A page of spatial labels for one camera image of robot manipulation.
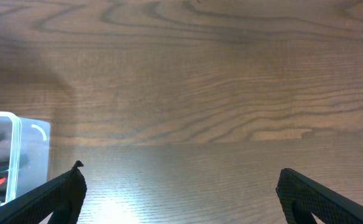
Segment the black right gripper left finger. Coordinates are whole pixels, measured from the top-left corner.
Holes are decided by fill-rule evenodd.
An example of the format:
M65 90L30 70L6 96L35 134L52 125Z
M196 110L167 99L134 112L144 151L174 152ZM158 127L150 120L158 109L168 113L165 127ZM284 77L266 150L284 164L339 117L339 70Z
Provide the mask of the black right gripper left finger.
M0 224L48 222L76 224L86 196L86 181L76 161L66 173L0 207Z

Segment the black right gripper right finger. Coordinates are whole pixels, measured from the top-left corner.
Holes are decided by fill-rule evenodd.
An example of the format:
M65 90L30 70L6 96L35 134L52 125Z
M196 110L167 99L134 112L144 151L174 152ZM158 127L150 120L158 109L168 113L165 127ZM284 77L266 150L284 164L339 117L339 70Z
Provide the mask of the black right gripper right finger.
M324 223L363 224L362 205L293 169L281 170L276 193L288 224L317 224L317 218Z

